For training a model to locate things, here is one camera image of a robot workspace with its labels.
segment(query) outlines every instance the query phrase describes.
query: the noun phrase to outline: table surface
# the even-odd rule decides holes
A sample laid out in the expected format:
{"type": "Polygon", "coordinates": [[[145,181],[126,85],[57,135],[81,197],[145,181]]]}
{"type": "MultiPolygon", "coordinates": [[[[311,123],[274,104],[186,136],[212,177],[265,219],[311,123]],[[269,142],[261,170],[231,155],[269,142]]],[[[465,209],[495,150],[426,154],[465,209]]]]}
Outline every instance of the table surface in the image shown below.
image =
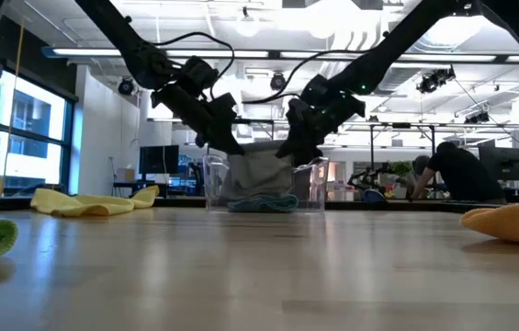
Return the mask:
{"type": "Polygon", "coordinates": [[[456,214],[0,217],[0,330],[519,330],[519,245],[456,214]]]}

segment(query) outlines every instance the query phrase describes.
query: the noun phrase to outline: yellow towel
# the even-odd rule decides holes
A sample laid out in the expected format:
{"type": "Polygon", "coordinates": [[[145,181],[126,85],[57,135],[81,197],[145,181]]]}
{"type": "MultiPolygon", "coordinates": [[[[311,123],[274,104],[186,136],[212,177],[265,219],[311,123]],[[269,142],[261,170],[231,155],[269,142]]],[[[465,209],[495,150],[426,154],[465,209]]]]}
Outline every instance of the yellow towel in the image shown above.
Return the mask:
{"type": "Polygon", "coordinates": [[[37,188],[30,202],[30,207],[38,212],[54,216],[109,216],[134,209],[149,208],[158,195],[159,188],[157,186],[138,191],[132,199],[91,195],[69,197],[51,189],[37,188]]]}
{"type": "Polygon", "coordinates": [[[519,205],[468,211],[461,225],[496,238],[519,242],[519,205]]]}

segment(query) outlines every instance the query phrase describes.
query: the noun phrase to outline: man in black shirt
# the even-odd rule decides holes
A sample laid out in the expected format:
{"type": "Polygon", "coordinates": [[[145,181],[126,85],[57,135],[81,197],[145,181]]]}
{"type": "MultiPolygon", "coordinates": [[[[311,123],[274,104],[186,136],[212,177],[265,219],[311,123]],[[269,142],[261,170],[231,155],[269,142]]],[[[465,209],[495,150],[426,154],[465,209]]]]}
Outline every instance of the man in black shirt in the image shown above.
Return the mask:
{"type": "Polygon", "coordinates": [[[416,184],[413,199],[418,199],[436,172],[441,173],[453,200],[471,200],[492,204],[505,204],[504,191],[488,170],[472,153],[444,142],[436,148],[416,184]]]}

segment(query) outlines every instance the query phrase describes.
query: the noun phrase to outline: ceiling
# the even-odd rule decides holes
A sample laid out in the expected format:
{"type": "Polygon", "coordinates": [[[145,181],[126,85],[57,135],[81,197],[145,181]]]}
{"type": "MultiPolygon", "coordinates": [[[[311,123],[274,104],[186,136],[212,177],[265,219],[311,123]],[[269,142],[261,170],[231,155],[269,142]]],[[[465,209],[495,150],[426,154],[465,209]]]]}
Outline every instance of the ceiling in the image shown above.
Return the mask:
{"type": "MultiPolygon", "coordinates": [[[[383,11],[360,10],[350,0],[320,0],[303,9],[283,8],[282,0],[112,2],[123,15],[131,16],[131,25],[142,37],[151,41],[169,40],[188,32],[203,31],[229,42],[235,49],[346,48],[363,51],[379,43],[381,33],[393,29],[419,1],[388,0],[383,11]],[[243,6],[248,7],[248,18],[243,18],[243,6]]],[[[17,21],[25,19],[27,29],[51,46],[112,47],[73,0],[12,0],[6,14],[17,21]]],[[[450,22],[450,25],[446,20],[440,21],[410,51],[519,54],[519,45],[504,29],[492,25],[483,17],[463,19],[466,20],[456,24],[450,22]]],[[[219,46],[194,37],[177,42],[172,47],[206,49],[219,46]]],[[[94,75],[111,82],[129,75],[120,59],[91,62],[71,58],[70,61],[90,65],[94,75]]],[[[216,67],[225,65],[224,60],[209,62],[216,67]]],[[[288,75],[297,64],[292,61],[235,61],[227,73],[231,92],[241,100],[267,97],[273,93],[268,86],[271,77],[247,72],[251,68],[259,68],[288,75]]],[[[321,73],[330,76],[345,65],[307,63],[294,75],[289,90],[299,92],[314,75],[321,73]]],[[[456,64],[454,69],[460,85],[449,82],[435,93],[421,96],[415,89],[416,84],[422,74],[430,73],[432,69],[424,65],[411,69],[392,68],[380,85],[384,93],[378,89],[374,96],[362,98],[367,102],[369,114],[377,114],[381,120],[387,121],[433,120],[440,117],[445,121],[462,122],[476,102],[487,102],[494,117],[506,120],[511,101],[519,97],[519,65],[456,64]]],[[[285,110],[282,102],[276,103],[276,106],[285,110]]],[[[253,112],[250,108],[247,110],[247,114],[253,112]]]]}

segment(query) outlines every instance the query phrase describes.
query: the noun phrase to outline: gray cloth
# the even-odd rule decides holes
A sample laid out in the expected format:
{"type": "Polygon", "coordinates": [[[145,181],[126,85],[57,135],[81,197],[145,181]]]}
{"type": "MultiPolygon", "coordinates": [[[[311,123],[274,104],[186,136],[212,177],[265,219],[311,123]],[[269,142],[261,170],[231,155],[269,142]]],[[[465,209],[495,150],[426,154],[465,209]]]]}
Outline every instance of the gray cloth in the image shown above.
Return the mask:
{"type": "Polygon", "coordinates": [[[245,155],[228,155],[227,173],[220,196],[242,200],[257,195],[282,195],[291,191],[292,157],[276,157],[283,141],[242,145],[245,155]]]}

